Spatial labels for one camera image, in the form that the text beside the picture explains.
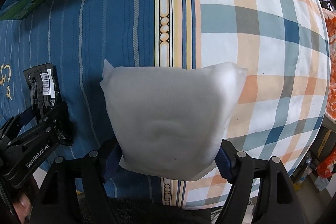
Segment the person's left hand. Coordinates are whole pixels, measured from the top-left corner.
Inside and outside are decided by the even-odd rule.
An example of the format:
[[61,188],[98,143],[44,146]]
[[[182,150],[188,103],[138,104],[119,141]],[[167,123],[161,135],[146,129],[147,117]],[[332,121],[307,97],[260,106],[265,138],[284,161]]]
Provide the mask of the person's left hand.
[[21,224],[29,223],[32,205],[25,193],[23,193],[19,200],[13,203],[14,209]]

